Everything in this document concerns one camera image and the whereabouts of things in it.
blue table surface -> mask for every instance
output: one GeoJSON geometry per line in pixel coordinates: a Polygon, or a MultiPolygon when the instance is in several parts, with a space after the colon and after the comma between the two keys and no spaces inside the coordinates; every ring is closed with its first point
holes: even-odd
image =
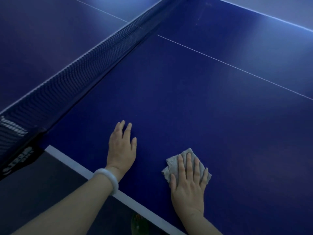
{"type": "Polygon", "coordinates": [[[0,0],[0,111],[157,1],[0,0]]]}
{"type": "Polygon", "coordinates": [[[204,215],[223,234],[310,234],[313,101],[290,90],[312,93],[312,36],[218,0],[188,0],[40,144],[95,171],[126,120],[137,158],[120,190],[172,225],[183,230],[161,170],[191,147],[213,175],[204,215]]]}

green slipper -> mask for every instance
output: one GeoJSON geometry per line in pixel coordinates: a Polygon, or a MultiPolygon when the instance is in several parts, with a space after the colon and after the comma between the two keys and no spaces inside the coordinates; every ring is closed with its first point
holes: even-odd
{"type": "Polygon", "coordinates": [[[149,235],[148,221],[139,214],[131,217],[131,234],[132,235],[149,235]]]}

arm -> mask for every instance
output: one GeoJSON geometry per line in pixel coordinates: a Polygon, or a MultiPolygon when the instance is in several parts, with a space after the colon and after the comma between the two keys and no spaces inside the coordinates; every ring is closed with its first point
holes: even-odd
{"type": "Polygon", "coordinates": [[[203,195],[207,184],[208,169],[200,183],[200,161],[195,159],[195,171],[191,163],[191,154],[187,155],[187,170],[182,156],[178,156],[179,183],[171,175],[171,198],[178,217],[189,235],[222,235],[205,217],[203,195]]]}
{"type": "MultiPolygon", "coordinates": [[[[133,138],[130,142],[131,123],[123,134],[124,124],[125,121],[118,123],[110,137],[106,166],[118,181],[136,158],[137,139],[133,138]]],[[[98,174],[13,235],[84,235],[112,190],[110,180],[105,175],[98,174]]]]}

gray cleaning cloth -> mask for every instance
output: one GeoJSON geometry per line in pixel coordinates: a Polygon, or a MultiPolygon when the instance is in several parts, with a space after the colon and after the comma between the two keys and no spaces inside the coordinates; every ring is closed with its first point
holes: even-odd
{"type": "MultiPolygon", "coordinates": [[[[186,168],[186,163],[187,163],[187,153],[191,153],[191,162],[193,165],[193,171],[195,170],[195,158],[197,157],[194,152],[191,150],[191,148],[188,148],[187,150],[183,151],[181,153],[182,158],[184,160],[184,166],[186,168]]],[[[165,179],[168,181],[168,183],[170,183],[171,181],[171,174],[174,174],[176,177],[176,182],[178,185],[178,181],[179,181],[179,176],[178,176],[178,155],[170,157],[168,159],[166,159],[167,162],[167,167],[164,168],[164,170],[162,171],[162,174],[164,175],[165,179]]],[[[203,173],[204,173],[205,167],[203,166],[203,164],[200,162],[200,182],[202,181],[202,177],[203,177],[203,173]]],[[[207,184],[209,183],[209,180],[211,179],[211,174],[208,174],[208,179],[207,179],[207,184]]]]}

white bangle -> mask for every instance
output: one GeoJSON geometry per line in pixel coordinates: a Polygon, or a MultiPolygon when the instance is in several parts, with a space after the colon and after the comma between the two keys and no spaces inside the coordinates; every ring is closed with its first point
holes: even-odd
{"type": "Polygon", "coordinates": [[[113,191],[111,192],[110,195],[112,196],[112,195],[116,194],[116,192],[118,191],[118,182],[117,182],[115,175],[113,175],[110,171],[108,171],[104,168],[100,168],[100,169],[96,170],[93,177],[96,174],[104,174],[110,180],[110,182],[112,183],[112,186],[113,186],[113,191]]]}

